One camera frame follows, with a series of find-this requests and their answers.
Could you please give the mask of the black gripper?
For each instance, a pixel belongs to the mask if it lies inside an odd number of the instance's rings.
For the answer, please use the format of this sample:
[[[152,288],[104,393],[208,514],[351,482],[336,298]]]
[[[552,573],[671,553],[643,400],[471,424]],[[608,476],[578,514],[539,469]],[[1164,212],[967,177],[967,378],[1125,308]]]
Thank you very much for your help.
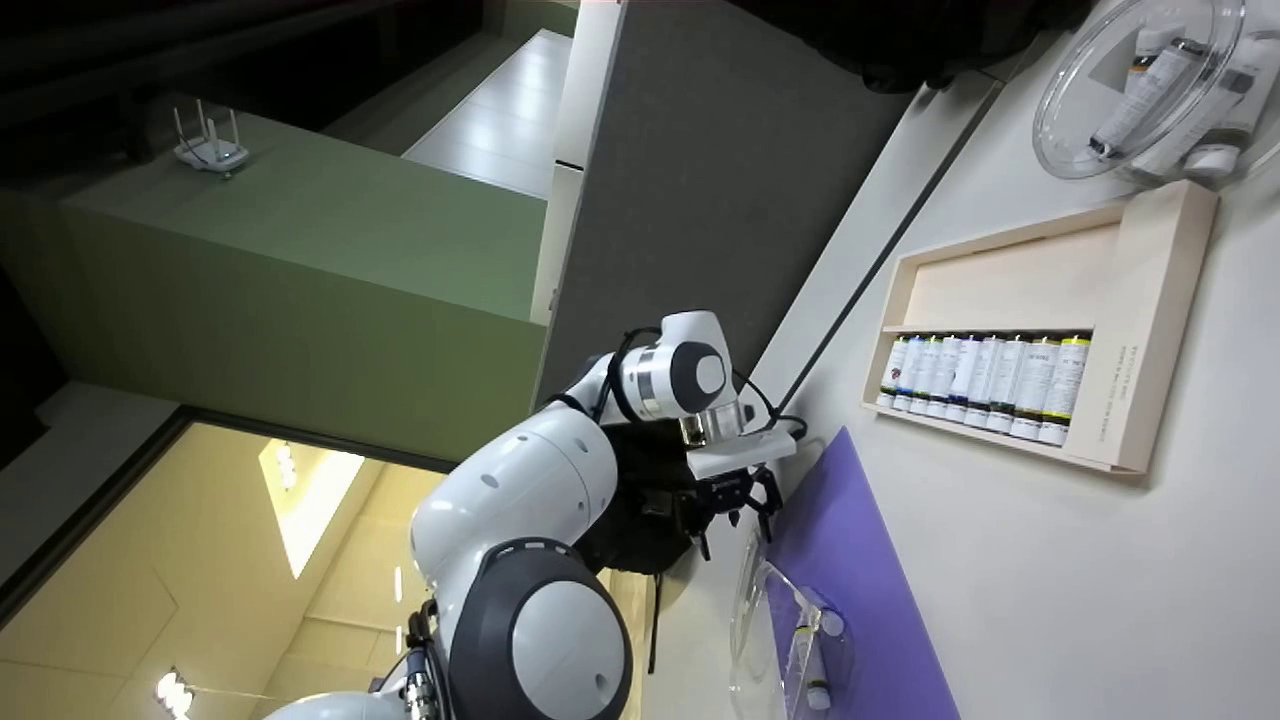
[[[786,496],[766,462],[718,479],[669,482],[642,503],[642,521],[651,540],[707,553],[707,522],[718,514],[735,522],[744,506],[757,513],[759,531],[773,531],[773,514],[786,506]]]

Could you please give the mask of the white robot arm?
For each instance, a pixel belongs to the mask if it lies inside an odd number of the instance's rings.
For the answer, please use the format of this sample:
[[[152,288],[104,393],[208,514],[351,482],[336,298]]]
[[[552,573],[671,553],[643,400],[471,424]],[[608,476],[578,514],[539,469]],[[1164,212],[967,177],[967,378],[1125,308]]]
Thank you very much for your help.
[[[773,514],[792,449],[744,408],[718,317],[633,328],[424,496],[410,546],[430,599],[393,670],[268,720],[622,720],[633,639],[602,577],[664,573],[713,521]]]

